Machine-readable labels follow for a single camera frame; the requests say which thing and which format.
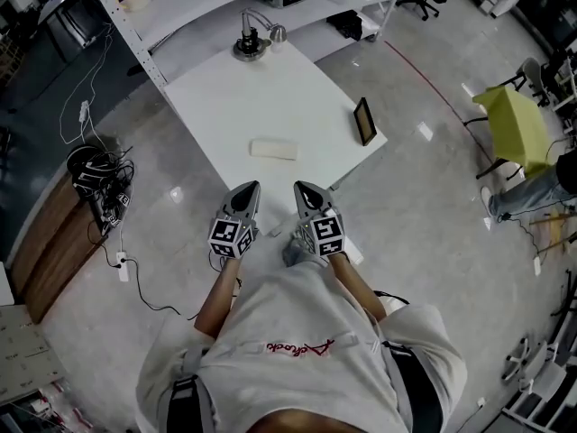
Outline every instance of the white sponge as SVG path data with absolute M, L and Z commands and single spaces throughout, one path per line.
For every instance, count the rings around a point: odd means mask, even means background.
M 295 161 L 298 157 L 298 144 L 274 139 L 258 139 L 251 141 L 251 156 L 276 157 Z

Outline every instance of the gray floor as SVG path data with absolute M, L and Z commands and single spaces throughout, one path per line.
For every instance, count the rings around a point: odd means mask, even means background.
M 77 83 L 100 58 L 105 47 L 104 37 L 81 51 L 56 18 L 50 18 L 50 27 L 59 41 L 68 66 L 45 31 L 39 31 L 23 65 L 0 97 L 0 122 L 12 132 L 7 168 L 0 177 L 0 260 L 5 261 L 24 220 L 42 191 L 64 162 L 69 151 L 81 143 L 66 145 L 60 139 L 59 115 L 66 98 Z M 94 81 L 96 99 L 90 110 L 95 124 L 120 101 L 147 79 L 145 73 L 126 77 L 136 58 L 117 33 L 106 54 L 105 66 Z M 35 101 L 50 81 L 60 76 Z M 80 103 L 91 98 L 87 80 L 70 99 L 62 116 L 64 137 L 69 140 L 79 134 L 78 112 Z M 16 114 L 7 110 L 16 108 Z
M 385 39 L 467 118 L 480 110 L 462 84 L 478 93 L 511 76 L 526 56 L 544 58 L 510 15 L 492 20 L 468 0 L 449 0 L 440 17 L 426 23 L 401 8 Z M 356 43 L 318 65 L 353 100 L 368 98 L 389 138 L 335 198 L 364 254 L 361 275 L 374 288 L 435 304 L 463 352 L 469 381 L 447 429 L 455 432 L 481 396 L 491 402 L 503 393 L 503 358 L 519 338 L 550 331 L 548 316 L 560 303 L 563 271 L 572 260 L 551 252 L 536 277 L 527 235 L 512 223 L 486 227 L 474 175 L 488 162 L 451 109 L 387 44 Z M 560 125 L 546 118 L 551 136 L 559 136 Z M 431 141 L 417 130 L 421 122 L 433 132 Z M 140 262 L 143 293 L 191 316 L 215 279 L 206 229 L 224 183 L 150 82 L 99 129 L 134 146 L 138 172 L 124 249 Z M 472 131 L 490 152 L 487 125 Z M 503 180 L 495 174 L 485 183 L 500 189 Z M 178 205 L 169 197 L 176 186 L 184 195 Z M 281 266 L 279 250 L 293 221 L 279 237 L 257 241 L 243 261 L 243 279 Z M 536 232 L 536 240 L 546 244 L 548 233 Z M 114 254 L 118 246 L 114 232 L 107 247 Z M 163 315 L 140 302 L 134 280 L 119 282 L 99 251 L 43 322 L 87 412 L 112 431 L 133 424 L 134 385 Z

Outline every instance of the cable bundle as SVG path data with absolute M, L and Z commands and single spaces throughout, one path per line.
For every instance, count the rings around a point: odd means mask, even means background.
M 80 198 L 91 202 L 96 209 L 101 235 L 122 222 L 132 200 L 126 190 L 133 181 L 134 163 L 124 158 L 131 149 L 109 152 L 92 144 L 82 144 L 66 159 L 72 185 Z

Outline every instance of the shelf post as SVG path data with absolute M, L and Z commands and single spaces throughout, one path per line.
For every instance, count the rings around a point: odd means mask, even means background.
M 385 17 L 382 20 L 382 23 L 380 24 L 380 28 L 379 31 L 377 32 L 377 40 L 380 39 L 384 29 L 385 29 L 385 25 L 387 24 L 387 22 L 389 21 L 390 18 L 390 14 L 392 13 L 393 9 L 395 8 L 395 3 L 397 2 L 397 0 L 391 0 L 389 3 L 389 6 L 387 6 L 387 9 L 385 10 Z
M 142 67 L 151 78 L 156 88 L 164 95 L 164 88 L 167 81 L 160 72 L 158 66 L 154 63 L 152 56 L 148 52 L 147 47 L 142 43 L 130 22 L 130 17 L 126 14 L 124 9 L 120 6 L 117 0 L 99 0 L 105 8 L 108 16 L 112 20 L 116 30 L 122 35 L 128 48 L 134 53 L 136 59 L 141 63 Z

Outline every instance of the white sneaker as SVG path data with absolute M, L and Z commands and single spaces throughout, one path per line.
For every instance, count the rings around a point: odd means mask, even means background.
M 490 192 L 490 189 L 487 188 L 486 186 L 483 186 L 481 188 L 481 201 L 483 203 L 483 206 L 485 206 L 485 210 L 487 210 L 487 213 L 489 214 L 489 216 L 491 218 L 494 218 L 494 216 L 491 214 L 490 210 L 489 210 L 489 201 L 490 198 L 493 197 L 493 193 Z

